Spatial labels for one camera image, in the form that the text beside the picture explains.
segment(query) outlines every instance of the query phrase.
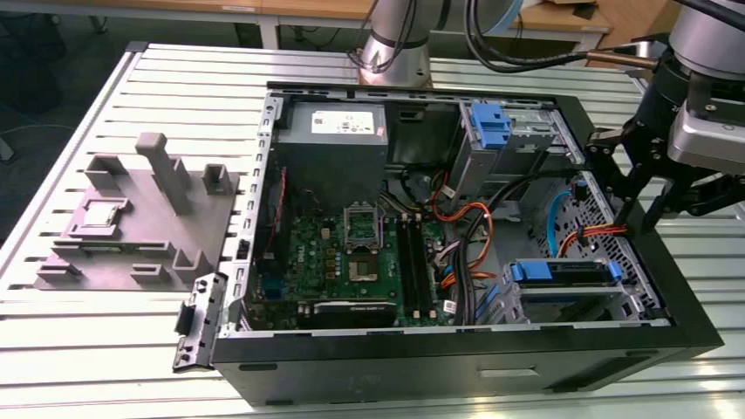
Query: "metal bracket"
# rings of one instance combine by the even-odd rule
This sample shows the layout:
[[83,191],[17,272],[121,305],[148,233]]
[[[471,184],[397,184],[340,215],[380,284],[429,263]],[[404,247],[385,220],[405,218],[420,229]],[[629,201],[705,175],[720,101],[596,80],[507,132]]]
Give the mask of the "metal bracket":
[[211,273],[195,281],[188,303],[181,303],[176,333],[181,335],[173,359],[173,372],[213,370],[212,347],[219,331],[227,276]]

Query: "blue drive bracket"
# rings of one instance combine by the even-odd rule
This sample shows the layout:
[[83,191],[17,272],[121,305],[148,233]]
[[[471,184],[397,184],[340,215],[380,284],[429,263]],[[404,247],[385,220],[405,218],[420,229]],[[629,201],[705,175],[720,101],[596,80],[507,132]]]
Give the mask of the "blue drive bracket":
[[489,150],[503,149],[512,135],[511,117],[493,103],[473,103],[471,105],[471,122],[481,136],[481,147]]

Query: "aluminum extrusion table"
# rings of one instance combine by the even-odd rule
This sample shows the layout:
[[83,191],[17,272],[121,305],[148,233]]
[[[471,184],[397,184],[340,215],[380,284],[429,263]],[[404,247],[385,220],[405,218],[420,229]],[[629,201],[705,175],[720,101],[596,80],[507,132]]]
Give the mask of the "aluminum extrusion table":
[[[597,126],[616,128],[640,101],[622,73],[574,67],[497,75],[475,62],[432,60],[436,88],[574,95]],[[189,166],[253,165],[268,80],[355,83],[335,53],[149,45],[121,58],[0,250],[0,416],[164,417],[263,413],[297,417],[580,418],[745,416],[745,227],[736,208],[664,220],[658,231],[726,345],[589,394],[257,408],[217,373],[171,373],[181,292],[41,292],[40,261],[69,221],[93,153],[133,155],[141,131],[164,132]],[[626,163],[622,155],[617,156]],[[649,205],[662,187],[641,197]],[[245,202],[239,199],[235,209]],[[237,227],[232,220],[228,231]],[[225,239],[225,255],[235,253]],[[221,264],[227,269],[229,262]]]

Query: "red cable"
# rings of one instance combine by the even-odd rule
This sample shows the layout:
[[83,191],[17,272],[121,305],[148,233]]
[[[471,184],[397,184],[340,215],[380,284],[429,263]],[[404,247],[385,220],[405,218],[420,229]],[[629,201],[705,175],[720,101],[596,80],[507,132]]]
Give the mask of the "red cable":
[[288,168],[281,168],[281,192],[280,192],[280,204],[277,206],[277,211],[275,213],[275,220],[272,222],[272,232],[269,233],[269,240],[267,241],[267,247],[264,247],[264,251],[261,253],[261,255],[259,255],[259,257],[255,259],[255,261],[259,261],[263,259],[264,257],[264,253],[267,253],[267,251],[272,248],[272,242],[275,239],[275,232],[277,230],[277,224],[280,223],[281,220],[281,207],[284,206],[284,193],[285,190],[288,188]]

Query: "motherboard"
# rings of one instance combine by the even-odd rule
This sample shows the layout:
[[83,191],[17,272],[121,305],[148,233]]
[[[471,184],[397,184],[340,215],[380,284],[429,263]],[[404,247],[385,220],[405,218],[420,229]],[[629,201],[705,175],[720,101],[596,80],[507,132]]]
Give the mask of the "motherboard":
[[[361,318],[372,327],[391,319],[385,326],[448,324],[452,316],[437,303],[435,270],[428,267],[413,278],[409,266],[413,260],[427,263],[441,249],[441,225],[377,216],[377,209],[368,208],[373,210],[351,207],[343,216],[292,220],[287,270],[260,274],[263,313],[253,310],[253,320],[261,318],[264,328],[324,327],[311,321],[319,309],[336,313],[329,316],[336,319],[340,311],[365,311]],[[420,230],[419,243],[401,237],[404,227]]]

